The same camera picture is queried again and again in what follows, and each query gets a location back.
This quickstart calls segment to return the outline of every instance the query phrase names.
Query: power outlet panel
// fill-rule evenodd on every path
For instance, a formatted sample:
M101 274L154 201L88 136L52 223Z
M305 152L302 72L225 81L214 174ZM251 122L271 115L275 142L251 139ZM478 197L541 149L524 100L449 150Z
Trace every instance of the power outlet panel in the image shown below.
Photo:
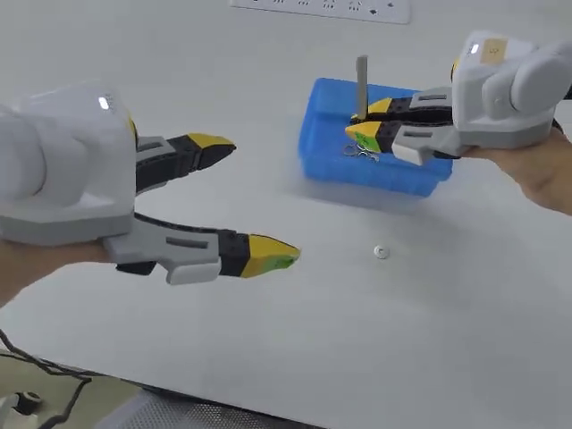
M230 0L233 7L350 20L409 24L409 0Z

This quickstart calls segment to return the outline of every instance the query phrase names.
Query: blue container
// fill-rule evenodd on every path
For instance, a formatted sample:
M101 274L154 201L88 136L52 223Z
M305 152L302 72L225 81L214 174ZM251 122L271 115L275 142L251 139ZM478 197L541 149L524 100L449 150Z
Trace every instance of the blue container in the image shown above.
M452 161L432 159L417 166L381 154L379 163L365 156L345 156L343 149L352 140L345 128L357 111L356 82L318 79L307 105L299 137L299 157L304 174L319 181L366 185L419 197L429 197L440 181L452 173ZM382 98L411 97L415 91L370 85L370 103Z

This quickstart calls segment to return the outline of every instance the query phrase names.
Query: white tabletop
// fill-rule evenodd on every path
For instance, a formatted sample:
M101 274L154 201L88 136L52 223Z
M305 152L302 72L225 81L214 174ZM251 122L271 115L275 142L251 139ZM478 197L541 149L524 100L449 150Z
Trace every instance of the white tabletop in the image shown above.
M0 326L45 358L332 429L569 428L571 219L481 161L457 162L422 201L302 177L314 80L354 79L357 55L373 83L430 88L471 29L572 38L568 0L412 3L399 26L225 0L4 2L0 99L104 77L144 135L234 140L137 209L303 254L251 281L178 288L160 269L79 265L22 293ZM572 108L559 118L572 124Z

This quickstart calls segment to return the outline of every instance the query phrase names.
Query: small metal part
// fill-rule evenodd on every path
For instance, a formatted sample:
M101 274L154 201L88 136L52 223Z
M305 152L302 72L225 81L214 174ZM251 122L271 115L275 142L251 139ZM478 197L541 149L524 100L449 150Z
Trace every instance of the small metal part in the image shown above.
M365 149L358 143L346 145L346 147L343 148L343 154L345 156L367 156L368 158L373 159L374 161L379 163L379 155L370 150Z
M390 250L378 244L374 248L374 255L378 259L387 259L388 257L390 257Z
M367 55L361 55L356 60L357 72L357 118L364 121L367 117L369 101L367 97Z

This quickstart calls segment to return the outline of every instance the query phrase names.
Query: small round object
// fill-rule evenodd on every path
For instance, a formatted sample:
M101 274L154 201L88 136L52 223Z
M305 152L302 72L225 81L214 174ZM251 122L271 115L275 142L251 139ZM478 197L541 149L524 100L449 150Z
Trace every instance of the small round object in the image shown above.
M43 400L33 391L19 391L16 394L18 395L18 405L14 409L23 416L34 414L42 405Z
M377 245L374 248L374 254L378 259L387 259L390 257L390 250L384 246Z
M343 148L343 154L345 156L357 156L359 155L360 150L358 149L358 145L356 144L350 144L350 145L346 145L345 148Z

